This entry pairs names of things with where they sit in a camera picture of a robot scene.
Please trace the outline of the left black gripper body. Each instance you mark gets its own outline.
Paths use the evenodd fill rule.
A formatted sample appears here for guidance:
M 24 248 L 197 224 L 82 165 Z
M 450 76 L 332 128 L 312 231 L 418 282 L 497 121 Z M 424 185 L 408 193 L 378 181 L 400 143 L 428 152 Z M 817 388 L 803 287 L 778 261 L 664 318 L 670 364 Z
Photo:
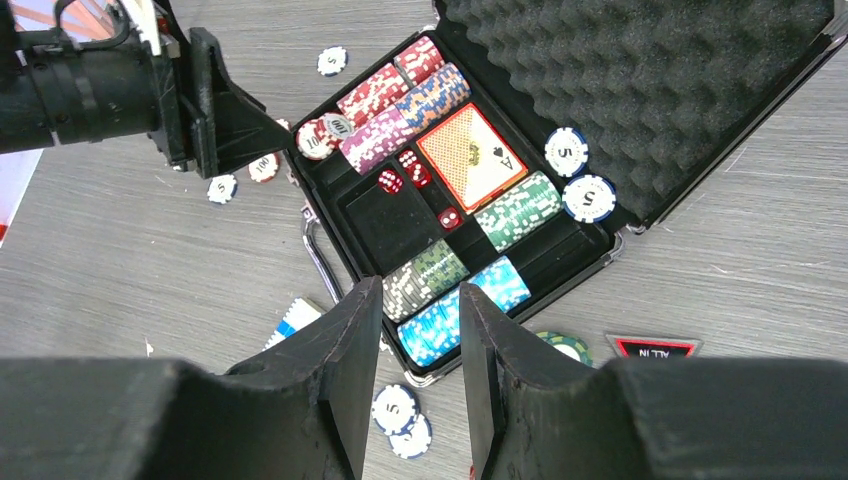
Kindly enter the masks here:
M 148 135 L 172 165 L 192 159 L 170 59 L 135 34 L 107 48 L 54 30 L 26 35 L 26 147 Z

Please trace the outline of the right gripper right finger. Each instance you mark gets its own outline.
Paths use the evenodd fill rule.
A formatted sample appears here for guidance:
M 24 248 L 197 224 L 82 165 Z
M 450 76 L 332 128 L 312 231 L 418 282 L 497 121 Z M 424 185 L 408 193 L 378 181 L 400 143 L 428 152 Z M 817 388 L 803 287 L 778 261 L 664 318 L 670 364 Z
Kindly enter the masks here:
M 477 478 L 609 478 L 608 369 L 557 351 L 470 283 L 460 323 Z

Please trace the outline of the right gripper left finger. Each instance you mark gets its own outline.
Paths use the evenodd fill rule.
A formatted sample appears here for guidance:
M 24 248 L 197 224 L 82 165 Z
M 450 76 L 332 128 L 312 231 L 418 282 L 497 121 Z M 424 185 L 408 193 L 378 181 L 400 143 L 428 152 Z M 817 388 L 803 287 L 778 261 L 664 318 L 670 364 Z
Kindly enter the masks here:
M 289 339 L 222 375 L 242 479 L 359 479 L 379 353 L 383 288 L 366 278 Z

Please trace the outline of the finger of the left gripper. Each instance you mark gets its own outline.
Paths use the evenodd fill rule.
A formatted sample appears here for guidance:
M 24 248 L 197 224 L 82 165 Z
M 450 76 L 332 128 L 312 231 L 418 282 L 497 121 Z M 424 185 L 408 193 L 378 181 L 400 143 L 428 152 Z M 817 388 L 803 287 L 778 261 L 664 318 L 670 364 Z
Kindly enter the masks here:
M 218 39 L 189 30 L 194 159 L 203 179 L 231 174 L 293 146 L 293 135 L 231 79 Z

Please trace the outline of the blue playing card deck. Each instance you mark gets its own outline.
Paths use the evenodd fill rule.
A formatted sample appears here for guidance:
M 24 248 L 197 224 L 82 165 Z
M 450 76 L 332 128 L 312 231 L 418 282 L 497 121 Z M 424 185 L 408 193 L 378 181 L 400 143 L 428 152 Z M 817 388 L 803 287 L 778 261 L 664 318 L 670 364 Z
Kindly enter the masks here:
M 311 300 L 304 297 L 295 298 L 264 344 L 263 351 L 291 337 L 324 314 L 325 311 Z

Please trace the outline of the purple poker chip stack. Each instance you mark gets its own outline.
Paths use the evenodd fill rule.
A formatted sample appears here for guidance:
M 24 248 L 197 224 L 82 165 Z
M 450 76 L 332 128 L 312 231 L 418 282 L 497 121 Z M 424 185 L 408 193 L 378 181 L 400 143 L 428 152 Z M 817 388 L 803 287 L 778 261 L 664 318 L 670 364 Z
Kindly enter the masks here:
M 364 175 L 415 133 L 398 108 L 390 106 L 343 140 L 340 149 L 351 167 Z

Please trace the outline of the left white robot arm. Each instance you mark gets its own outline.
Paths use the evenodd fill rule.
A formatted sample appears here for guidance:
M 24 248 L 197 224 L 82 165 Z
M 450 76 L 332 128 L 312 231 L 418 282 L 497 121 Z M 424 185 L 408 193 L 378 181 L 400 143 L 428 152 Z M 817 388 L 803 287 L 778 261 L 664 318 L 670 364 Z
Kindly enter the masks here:
M 1 150 L 97 143 L 144 134 L 167 162 L 202 178 L 233 173 L 293 146 L 292 134 L 236 85 L 218 39 L 183 30 L 167 1 L 120 1 L 105 40 L 62 26 L 19 32 L 1 5 Z

